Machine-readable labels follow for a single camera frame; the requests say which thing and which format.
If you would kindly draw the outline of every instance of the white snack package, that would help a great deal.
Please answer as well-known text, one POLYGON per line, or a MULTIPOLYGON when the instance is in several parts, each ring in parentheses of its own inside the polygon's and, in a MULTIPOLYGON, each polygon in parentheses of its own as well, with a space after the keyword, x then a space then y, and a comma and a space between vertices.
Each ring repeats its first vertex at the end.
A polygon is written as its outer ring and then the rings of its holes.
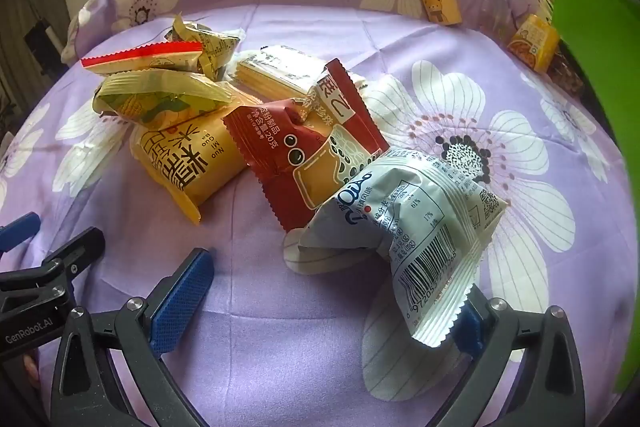
POLYGON ((301 249, 376 249, 414 339, 437 347, 507 203, 434 156, 391 148, 323 203, 301 249))

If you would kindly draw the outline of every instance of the metal bolt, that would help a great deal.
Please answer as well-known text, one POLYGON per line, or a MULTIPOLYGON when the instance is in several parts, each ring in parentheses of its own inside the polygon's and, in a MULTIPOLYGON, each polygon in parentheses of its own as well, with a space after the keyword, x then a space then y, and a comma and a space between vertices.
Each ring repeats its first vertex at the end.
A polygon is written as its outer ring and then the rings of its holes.
POLYGON ((494 297, 489 301, 491 308, 496 310, 497 312, 503 312, 507 309, 507 301, 504 299, 500 299, 499 297, 494 297))
POLYGON ((560 306, 551 306, 551 314, 558 319, 564 319, 564 310, 560 306))
POLYGON ((132 312, 139 310, 142 308, 142 303, 142 298, 132 297, 127 301, 127 310, 131 310, 132 312))

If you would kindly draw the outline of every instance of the qr code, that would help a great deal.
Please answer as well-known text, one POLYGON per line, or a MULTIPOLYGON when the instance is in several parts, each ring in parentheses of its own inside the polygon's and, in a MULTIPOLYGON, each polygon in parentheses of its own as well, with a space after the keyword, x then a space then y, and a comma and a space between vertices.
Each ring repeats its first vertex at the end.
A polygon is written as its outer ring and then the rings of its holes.
POLYGON ((489 219, 489 216, 494 213, 494 210, 498 208, 498 198, 496 198, 488 190, 482 189, 480 192, 480 199, 482 200, 482 206, 484 207, 484 219, 489 219))

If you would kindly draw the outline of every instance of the bear illustration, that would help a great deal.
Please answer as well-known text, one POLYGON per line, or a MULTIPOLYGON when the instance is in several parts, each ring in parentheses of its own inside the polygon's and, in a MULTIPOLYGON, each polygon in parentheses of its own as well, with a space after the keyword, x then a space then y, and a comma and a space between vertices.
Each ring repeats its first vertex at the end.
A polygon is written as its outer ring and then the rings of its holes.
POLYGON ((431 22, 447 22, 447 18, 442 13, 442 0, 424 0, 424 7, 431 22))

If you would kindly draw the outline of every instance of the clear plastic bottle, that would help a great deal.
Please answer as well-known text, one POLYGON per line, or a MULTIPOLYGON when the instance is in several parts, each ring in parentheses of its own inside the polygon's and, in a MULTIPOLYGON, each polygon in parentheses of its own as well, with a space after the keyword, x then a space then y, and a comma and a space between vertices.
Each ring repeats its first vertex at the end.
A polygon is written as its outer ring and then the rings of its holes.
POLYGON ((482 0, 478 15, 478 31, 499 46, 509 44, 515 33, 509 0, 482 0))

